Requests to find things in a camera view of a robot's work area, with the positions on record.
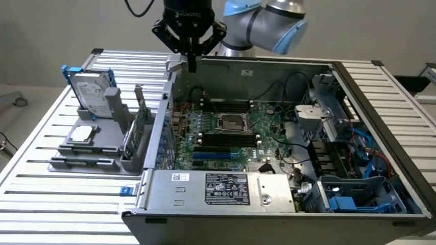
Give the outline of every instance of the power supply label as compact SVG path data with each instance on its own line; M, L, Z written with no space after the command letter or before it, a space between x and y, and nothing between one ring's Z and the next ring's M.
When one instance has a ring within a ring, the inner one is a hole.
M205 203L208 205L249 205L247 175L205 174Z

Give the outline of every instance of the gray floor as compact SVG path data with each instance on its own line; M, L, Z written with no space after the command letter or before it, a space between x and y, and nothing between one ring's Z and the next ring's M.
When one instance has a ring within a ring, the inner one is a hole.
M19 108L13 105L8 105L0 108L0 132L3 132L11 142L20 147L64 88L0 84L0 95L16 90L21 91L24 94L28 100L28 106ZM0 155L0 171L8 161L9 160Z

